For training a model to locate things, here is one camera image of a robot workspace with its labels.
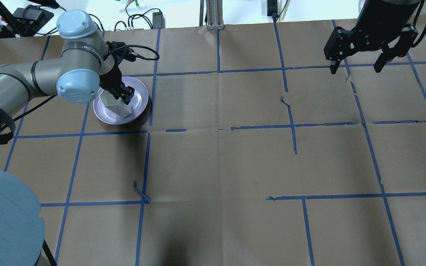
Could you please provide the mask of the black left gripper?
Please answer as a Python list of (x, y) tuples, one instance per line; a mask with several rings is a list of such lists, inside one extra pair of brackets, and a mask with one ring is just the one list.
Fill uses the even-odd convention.
[(135, 89), (126, 86), (122, 81), (122, 73), (114, 61), (105, 61), (102, 63), (99, 72), (99, 86), (108, 91), (115, 99), (122, 98), (128, 105), (134, 97)]

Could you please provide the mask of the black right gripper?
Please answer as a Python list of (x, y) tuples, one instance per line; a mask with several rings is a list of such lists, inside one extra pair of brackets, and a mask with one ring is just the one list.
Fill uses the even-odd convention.
[(325, 44), (324, 55), (330, 62), (331, 74), (336, 74), (341, 61), (358, 52), (381, 51), (374, 63), (374, 71), (379, 74), (384, 66), (396, 57), (404, 57), (413, 47), (419, 32), (409, 23), (404, 26), (372, 26), (364, 29), (354, 27), (345, 30), (335, 27)]

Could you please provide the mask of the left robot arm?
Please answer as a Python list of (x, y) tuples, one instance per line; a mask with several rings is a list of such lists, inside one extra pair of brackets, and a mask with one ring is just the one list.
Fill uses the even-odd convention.
[[(135, 97), (118, 67), (123, 56), (116, 53), (123, 47), (105, 42), (88, 13), (64, 12), (56, 28), (64, 39), (59, 58), (0, 66), (0, 145), (14, 137), (14, 114), (34, 98), (59, 96), (86, 104), (103, 89), (115, 103), (129, 106)], [(42, 252), (49, 254), (40, 210), (34, 192), (0, 170), (0, 266), (35, 266)]]

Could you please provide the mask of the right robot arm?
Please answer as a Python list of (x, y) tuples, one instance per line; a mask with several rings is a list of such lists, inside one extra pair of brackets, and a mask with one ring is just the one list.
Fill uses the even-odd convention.
[(395, 57), (404, 57), (426, 35), (426, 24), (420, 35), (412, 16), (417, 20), (422, 0), (365, 0), (357, 22), (351, 30), (335, 27), (325, 47), (325, 58), (330, 61), (330, 72), (335, 74), (341, 62), (357, 52), (381, 50), (374, 63), (375, 72)]

